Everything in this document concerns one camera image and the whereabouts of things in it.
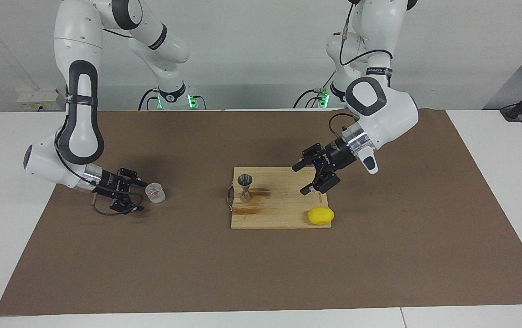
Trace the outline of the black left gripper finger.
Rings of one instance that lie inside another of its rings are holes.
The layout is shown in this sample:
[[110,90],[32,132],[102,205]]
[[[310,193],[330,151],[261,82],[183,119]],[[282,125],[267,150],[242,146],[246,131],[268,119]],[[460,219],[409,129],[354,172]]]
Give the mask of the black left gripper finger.
[[313,181],[302,187],[300,193],[308,195],[312,192],[319,192],[323,195],[340,182],[340,178],[333,172],[326,172],[325,174],[316,174]]
[[301,158],[292,166],[294,172],[302,170],[306,166],[323,164],[324,149],[321,143],[316,143],[302,151]]

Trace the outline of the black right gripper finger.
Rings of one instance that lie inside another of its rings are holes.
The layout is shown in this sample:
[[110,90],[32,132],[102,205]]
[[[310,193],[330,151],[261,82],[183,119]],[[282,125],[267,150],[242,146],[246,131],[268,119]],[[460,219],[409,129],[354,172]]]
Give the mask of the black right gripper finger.
[[128,185],[137,185],[138,187],[147,187],[148,183],[144,182],[136,171],[120,168],[117,170],[118,177]]
[[135,211],[142,212],[145,207],[142,205],[144,197],[140,194],[113,194],[113,201],[109,206],[117,215],[126,215]]

